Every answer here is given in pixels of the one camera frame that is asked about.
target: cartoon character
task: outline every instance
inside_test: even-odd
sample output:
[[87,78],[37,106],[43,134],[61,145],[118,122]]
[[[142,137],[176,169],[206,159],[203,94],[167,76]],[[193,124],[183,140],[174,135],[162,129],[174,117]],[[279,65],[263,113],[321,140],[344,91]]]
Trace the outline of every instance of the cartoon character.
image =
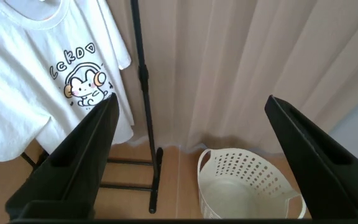
[[[77,73],[83,73],[84,68],[87,70],[82,79],[78,75],[75,76]],[[95,63],[78,64],[66,77],[65,96],[67,98],[72,96],[80,98],[78,106],[97,105],[108,94],[107,91],[100,89],[106,81],[106,75],[99,70],[99,66]]]

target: curtain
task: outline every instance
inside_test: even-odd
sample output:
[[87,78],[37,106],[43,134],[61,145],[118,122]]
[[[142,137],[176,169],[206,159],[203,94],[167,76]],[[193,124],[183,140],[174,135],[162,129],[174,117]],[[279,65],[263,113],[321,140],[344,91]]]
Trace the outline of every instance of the curtain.
[[[108,1],[132,56],[122,72],[147,135],[130,2]],[[358,1],[140,0],[156,145],[282,152],[273,94],[325,131],[358,104]]]

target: white t-shirt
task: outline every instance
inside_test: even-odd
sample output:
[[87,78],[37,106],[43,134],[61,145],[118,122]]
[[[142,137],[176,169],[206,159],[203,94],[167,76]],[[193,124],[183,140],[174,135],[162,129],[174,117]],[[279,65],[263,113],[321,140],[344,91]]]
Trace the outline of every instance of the white t-shirt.
[[134,120],[119,69],[130,63],[105,0],[0,0],[0,161],[34,138],[53,152],[112,92],[120,106],[113,143],[129,140]]

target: white laundry basket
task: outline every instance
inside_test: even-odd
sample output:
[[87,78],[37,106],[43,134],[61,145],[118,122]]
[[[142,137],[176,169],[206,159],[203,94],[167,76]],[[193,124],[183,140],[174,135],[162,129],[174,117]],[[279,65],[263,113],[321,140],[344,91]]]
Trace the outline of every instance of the white laundry basket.
[[[204,156],[209,161],[200,170]],[[244,149],[207,149],[198,159],[204,218],[286,218],[289,200],[301,196],[271,163]],[[306,203],[298,218],[303,218]]]

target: wooden floor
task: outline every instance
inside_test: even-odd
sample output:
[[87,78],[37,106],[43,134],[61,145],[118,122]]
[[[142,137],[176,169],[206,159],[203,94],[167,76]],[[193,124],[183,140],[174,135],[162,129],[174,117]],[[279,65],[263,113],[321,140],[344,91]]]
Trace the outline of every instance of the wooden floor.
[[[164,149],[157,212],[149,213],[150,192],[135,190],[99,189],[94,205],[95,218],[202,218],[198,204],[196,166],[201,149],[193,154],[180,152],[175,146]],[[33,143],[27,150],[36,158],[39,146]],[[116,145],[111,157],[150,160],[148,143],[137,147],[128,144]],[[285,159],[270,159],[298,189],[295,178]],[[6,200],[20,187],[31,172],[31,167],[22,158],[0,163],[0,223],[8,221],[4,212]],[[153,170],[150,166],[107,164],[103,182],[151,185]],[[290,202],[289,217],[295,218],[300,212],[300,200]]]

